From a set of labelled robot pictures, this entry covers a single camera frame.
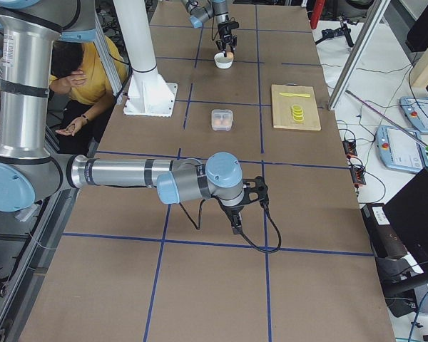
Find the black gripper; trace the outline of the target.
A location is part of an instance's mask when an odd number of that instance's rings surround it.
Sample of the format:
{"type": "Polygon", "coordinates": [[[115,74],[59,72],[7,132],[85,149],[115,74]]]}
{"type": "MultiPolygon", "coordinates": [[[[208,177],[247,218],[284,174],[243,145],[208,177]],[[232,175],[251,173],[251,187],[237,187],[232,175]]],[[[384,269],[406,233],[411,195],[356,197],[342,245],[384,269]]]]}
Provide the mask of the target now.
{"type": "Polygon", "coordinates": [[[225,21],[218,24],[219,39],[215,42],[219,52],[225,56],[225,47],[230,47],[230,52],[235,53],[237,47],[238,37],[233,34],[234,29],[239,28],[237,21],[225,21]]]}
{"type": "Polygon", "coordinates": [[[242,228],[242,217],[241,217],[241,211],[243,210],[243,205],[233,205],[233,206],[227,206],[224,204],[220,199],[218,200],[218,204],[220,205],[220,208],[227,216],[228,220],[231,223],[231,227],[233,230],[233,234],[242,234],[243,228],[242,228]]]}

